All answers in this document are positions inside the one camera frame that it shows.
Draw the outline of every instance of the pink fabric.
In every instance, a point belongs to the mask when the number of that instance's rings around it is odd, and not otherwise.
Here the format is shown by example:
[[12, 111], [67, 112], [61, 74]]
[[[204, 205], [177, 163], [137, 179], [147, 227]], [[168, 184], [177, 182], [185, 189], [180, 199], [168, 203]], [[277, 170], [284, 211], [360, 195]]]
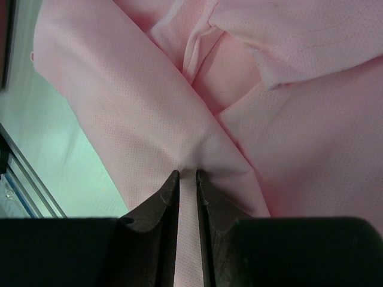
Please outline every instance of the pink fabric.
[[34, 41], [129, 209], [180, 170], [175, 286], [202, 286], [196, 169], [253, 216], [383, 233], [382, 53], [370, 0], [46, 0]]

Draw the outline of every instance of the garment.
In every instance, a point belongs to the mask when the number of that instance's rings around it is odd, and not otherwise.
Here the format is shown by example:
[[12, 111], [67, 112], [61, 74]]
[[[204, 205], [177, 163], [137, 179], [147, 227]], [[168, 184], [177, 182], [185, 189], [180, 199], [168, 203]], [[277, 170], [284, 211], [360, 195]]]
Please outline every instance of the garment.
[[252, 216], [383, 232], [382, 52], [367, 0], [47, 0], [34, 36], [129, 209], [181, 172], [175, 286], [203, 286], [196, 169]]

